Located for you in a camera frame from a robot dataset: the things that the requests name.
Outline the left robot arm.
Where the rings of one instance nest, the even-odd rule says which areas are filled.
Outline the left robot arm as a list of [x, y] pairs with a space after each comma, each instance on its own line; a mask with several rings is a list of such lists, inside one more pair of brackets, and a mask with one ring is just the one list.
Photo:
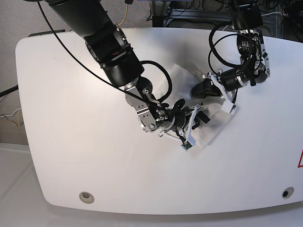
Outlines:
[[[262, 15], [256, 0], [226, 0], [224, 6], [229, 14], [229, 21], [217, 24], [210, 32], [208, 42], [209, 56], [213, 55], [220, 63], [230, 67], [227, 71], [211, 69], [202, 81], [191, 90], [195, 98], [209, 96], [227, 98], [232, 92], [231, 103], [237, 99], [238, 90], [250, 84], [252, 87], [263, 83], [270, 76], [269, 59], [260, 27], [263, 25]], [[215, 32], [223, 26], [232, 26], [236, 31], [237, 50], [240, 64], [227, 62], [221, 57], [213, 41]]]

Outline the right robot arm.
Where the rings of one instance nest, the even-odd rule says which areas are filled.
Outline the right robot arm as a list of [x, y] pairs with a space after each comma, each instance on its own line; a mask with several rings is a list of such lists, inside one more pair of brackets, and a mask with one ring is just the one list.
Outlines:
[[[172, 108], [165, 103], [173, 89], [168, 72], [154, 61], [137, 58], [120, 26], [111, 21], [98, 0], [49, 0], [47, 4], [85, 40], [110, 85], [124, 88], [125, 99], [136, 110], [145, 132], [174, 131], [177, 138], [185, 142], [190, 130], [210, 121], [202, 111], [185, 106], [184, 99], [178, 100]], [[152, 93], [152, 83], [142, 77], [145, 64], [157, 67], [167, 79], [168, 90], [158, 99]]]

